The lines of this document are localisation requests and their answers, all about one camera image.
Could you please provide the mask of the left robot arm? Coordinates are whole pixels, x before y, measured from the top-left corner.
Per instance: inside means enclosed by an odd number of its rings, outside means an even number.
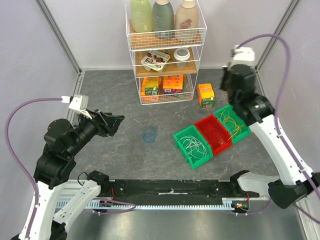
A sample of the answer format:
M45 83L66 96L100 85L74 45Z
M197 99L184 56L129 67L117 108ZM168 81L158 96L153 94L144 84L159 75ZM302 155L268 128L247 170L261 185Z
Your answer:
M114 136L125 118L98 109L88 113L90 117L81 116L77 127L64 118L54 120L48 126L43 153L36 162L33 175L38 189L33 198L38 203L30 208L23 230L13 239L65 240L72 224L93 198L109 193L109 176L94 170L67 205L55 211L61 192L76 166L76 154L94 136Z

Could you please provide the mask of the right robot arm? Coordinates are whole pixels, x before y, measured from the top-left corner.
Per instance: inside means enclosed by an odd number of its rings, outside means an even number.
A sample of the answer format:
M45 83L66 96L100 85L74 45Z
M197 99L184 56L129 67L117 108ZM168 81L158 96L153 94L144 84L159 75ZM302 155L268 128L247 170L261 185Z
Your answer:
M286 209L317 191L320 174L301 158L285 134L269 100L257 93L255 72L245 64L223 66L220 89L236 115L257 136L276 166L278 174L267 176L242 170L233 175L229 191L235 197L245 192L268 196L278 207Z

